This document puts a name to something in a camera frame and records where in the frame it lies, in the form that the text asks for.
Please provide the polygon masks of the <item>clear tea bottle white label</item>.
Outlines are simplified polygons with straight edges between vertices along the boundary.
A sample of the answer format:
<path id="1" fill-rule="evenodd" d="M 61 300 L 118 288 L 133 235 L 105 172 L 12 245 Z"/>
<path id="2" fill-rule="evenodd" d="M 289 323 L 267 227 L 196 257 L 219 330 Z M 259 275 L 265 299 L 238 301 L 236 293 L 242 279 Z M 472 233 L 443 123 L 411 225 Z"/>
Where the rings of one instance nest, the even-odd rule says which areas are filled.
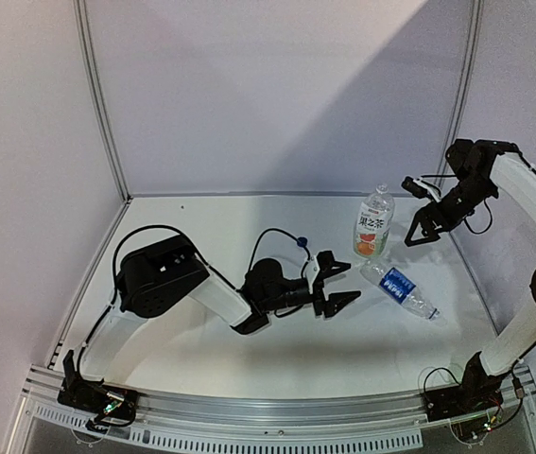
<path id="1" fill-rule="evenodd" d="M 375 190 L 360 204 L 354 225 L 354 252 L 364 259 L 372 259 L 385 250 L 395 201 L 385 183 L 378 184 Z"/>

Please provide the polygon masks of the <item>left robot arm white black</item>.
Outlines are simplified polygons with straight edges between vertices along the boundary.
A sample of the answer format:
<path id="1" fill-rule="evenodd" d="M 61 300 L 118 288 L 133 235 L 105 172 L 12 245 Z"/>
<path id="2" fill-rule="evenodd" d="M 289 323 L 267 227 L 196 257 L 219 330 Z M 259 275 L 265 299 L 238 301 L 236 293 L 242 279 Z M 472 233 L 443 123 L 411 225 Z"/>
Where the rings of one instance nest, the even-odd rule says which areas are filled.
<path id="1" fill-rule="evenodd" d="M 300 277 L 286 278 L 280 262 L 265 258 L 252 264 L 241 288 L 212 266 L 183 232 L 112 260 L 112 298 L 79 347 L 62 366 L 70 396 L 85 410 L 105 403 L 101 384 L 116 354 L 151 319 L 189 298 L 216 314 L 234 332 L 247 336 L 269 325 L 285 308 L 311 306 L 331 319 L 357 300 L 358 290 L 325 294 L 326 280 L 350 269 L 330 250 L 309 253 Z"/>

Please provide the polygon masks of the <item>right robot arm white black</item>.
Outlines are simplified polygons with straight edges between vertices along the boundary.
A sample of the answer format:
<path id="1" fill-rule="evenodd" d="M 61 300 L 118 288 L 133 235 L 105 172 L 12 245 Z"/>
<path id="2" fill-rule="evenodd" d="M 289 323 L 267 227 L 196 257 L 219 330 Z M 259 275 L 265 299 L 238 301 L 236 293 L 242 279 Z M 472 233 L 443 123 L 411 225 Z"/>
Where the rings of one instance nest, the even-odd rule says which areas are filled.
<path id="1" fill-rule="evenodd" d="M 438 194 L 423 178 L 405 177 L 401 186 L 426 199 L 410 223 L 408 247 L 433 243 L 471 216 L 489 198 L 509 196 L 536 226 L 536 167 L 511 142 L 457 139 L 445 153 L 456 184 Z M 452 389 L 458 409 L 473 412 L 499 391 L 516 363 L 536 346 L 536 269 L 524 300 L 503 331 L 466 363 L 462 380 Z"/>

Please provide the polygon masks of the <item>clear pepsi bottle blue label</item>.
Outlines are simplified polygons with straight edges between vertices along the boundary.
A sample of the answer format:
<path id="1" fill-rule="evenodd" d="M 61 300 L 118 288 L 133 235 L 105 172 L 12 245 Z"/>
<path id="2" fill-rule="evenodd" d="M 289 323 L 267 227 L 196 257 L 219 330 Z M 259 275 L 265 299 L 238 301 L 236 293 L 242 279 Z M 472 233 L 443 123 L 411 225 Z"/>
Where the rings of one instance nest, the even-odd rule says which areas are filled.
<path id="1" fill-rule="evenodd" d="M 440 311 L 424 298 L 417 284 L 395 266 L 383 261 L 370 261 L 362 265 L 360 273 L 394 303 L 415 316 L 430 322 L 441 316 Z"/>

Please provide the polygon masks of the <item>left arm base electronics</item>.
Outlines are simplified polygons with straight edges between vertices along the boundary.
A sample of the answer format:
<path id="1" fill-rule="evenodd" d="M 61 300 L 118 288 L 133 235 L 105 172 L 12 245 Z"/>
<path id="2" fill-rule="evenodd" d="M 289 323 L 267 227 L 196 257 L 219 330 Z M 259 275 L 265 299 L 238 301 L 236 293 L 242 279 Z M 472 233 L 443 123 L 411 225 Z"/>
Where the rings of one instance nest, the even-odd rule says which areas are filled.
<path id="1" fill-rule="evenodd" d="M 108 386 L 102 379 L 87 380 L 82 377 L 69 350 L 63 359 L 64 379 L 58 394 L 58 402 L 74 410 L 91 413 L 85 428 L 97 433 L 107 433 L 110 428 L 131 426 L 137 417 L 139 393 L 134 390 Z"/>

